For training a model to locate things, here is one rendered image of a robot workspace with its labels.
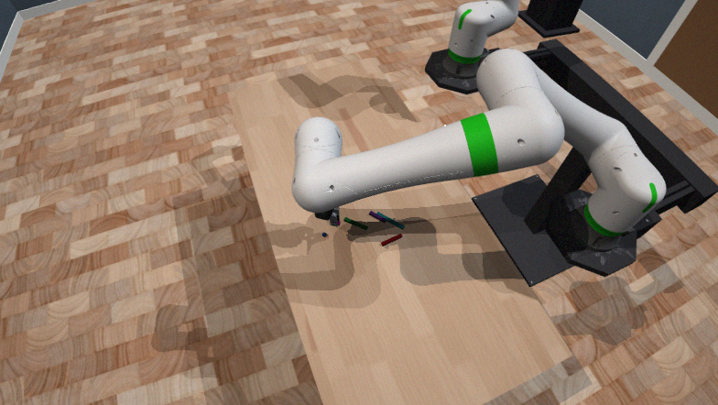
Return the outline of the red rod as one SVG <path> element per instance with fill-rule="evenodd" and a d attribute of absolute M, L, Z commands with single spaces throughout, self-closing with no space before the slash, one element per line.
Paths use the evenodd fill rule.
<path fill-rule="evenodd" d="M 396 236 L 394 236 L 394 237 L 391 237 L 391 238 L 387 239 L 387 240 L 384 241 L 384 242 L 381 242 L 381 245 L 382 245 L 382 246 L 385 246 L 385 245 L 387 245 L 387 244 L 389 244 L 389 243 L 391 243 L 391 242 L 394 242 L 394 241 L 398 240 L 398 239 L 401 238 L 401 237 L 402 237 L 402 234 L 396 235 Z"/>

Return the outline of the turquoise rod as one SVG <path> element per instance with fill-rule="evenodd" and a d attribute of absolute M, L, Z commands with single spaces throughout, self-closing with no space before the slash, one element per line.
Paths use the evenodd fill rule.
<path fill-rule="evenodd" d="M 391 224 L 397 226 L 398 228 L 400 228 L 400 229 L 402 229 L 402 230 L 403 230 L 404 227 L 405 227 L 404 225 L 402 225 L 402 224 L 400 224 L 400 223 L 394 221 L 393 219 L 391 219 L 391 218 L 389 218 L 389 217 L 387 217 L 387 216 L 381 214 L 380 212 L 377 212 L 376 214 L 378 214 L 378 215 L 380 215 L 380 216 L 386 218 L 386 220 L 387 220 L 389 223 L 391 223 Z"/>

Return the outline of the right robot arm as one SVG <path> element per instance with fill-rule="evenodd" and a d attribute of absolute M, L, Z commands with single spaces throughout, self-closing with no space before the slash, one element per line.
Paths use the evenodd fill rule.
<path fill-rule="evenodd" d="M 454 16 L 449 52 L 443 70 L 454 78 L 472 79 L 489 54 L 500 49 L 484 48 L 486 39 L 514 25 L 519 0 L 482 0 L 460 5 Z M 480 58 L 480 59 L 479 59 Z"/>

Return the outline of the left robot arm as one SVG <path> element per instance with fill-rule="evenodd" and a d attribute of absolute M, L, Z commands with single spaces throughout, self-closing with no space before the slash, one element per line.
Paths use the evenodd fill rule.
<path fill-rule="evenodd" d="M 384 192 L 519 170 L 552 159 L 563 139 L 583 155 L 598 185 L 570 217 L 582 245 L 613 249 L 663 200 L 666 183 L 626 126 L 565 91 L 523 52 L 489 54 L 476 84 L 489 111 L 353 155 L 342 157 L 342 133 L 332 120 L 307 119 L 294 138 L 295 201 L 324 213 Z"/>

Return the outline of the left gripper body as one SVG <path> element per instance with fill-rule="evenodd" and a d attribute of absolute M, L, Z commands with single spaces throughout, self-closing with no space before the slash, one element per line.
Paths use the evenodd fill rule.
<path fill-rule="evenodd" d="M 315 213 L 315 217 L 322 219 L 322 220 L 330 220 L 332 216 L 332 212 L 334 209 L 331 209 L 330 211 L 324 212 L 324 213 Z"/>

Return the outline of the purple rod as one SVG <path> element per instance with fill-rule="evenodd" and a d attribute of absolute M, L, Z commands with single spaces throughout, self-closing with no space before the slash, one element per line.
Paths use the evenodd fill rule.
<path fill-rule="evenodd" d="M 371 211 L 369 214 L 370 214 L 371 216 L 373 216 L 374 218 L 380 220 L 380 221 L 383 222 L 383 223 L 386 222 L 386 218 L 384 218 L 384 217 L 382 217 L 382 216 L 380 216 L 380 215 L 378 215 L 378 214 L 376 214 L 376 213 L 374 213 L 374 212 L 372 212 L 372 211 Z"/>

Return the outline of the dark green rod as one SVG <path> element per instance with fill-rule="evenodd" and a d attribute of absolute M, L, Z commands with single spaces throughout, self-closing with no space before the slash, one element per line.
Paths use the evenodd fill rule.
<path fill-rule="evenodd" d="M 349 223 L 349 224 L 353 224 L 353 225 L 355 225 L 355 226 L 358 226 L 358 227 L 360 227 L 360 228 L 362 228 L 362 229 L 364 229 L 364 230 L 367 230 L 367 228 L 368 228 L 368 226 L 366 226 L 366 225 L 364 225 L 364 224 L 360 224 L 360 223 L 358 223 L 358 222 L 356 222 L 356 221 L 354 221 L 354 220 L 351 220 L 351 219 L 349 219 L 349 218 L 347 218 L 347 217 L 344 218 L 344 221 L 347 222 L 347 223 Z"/>

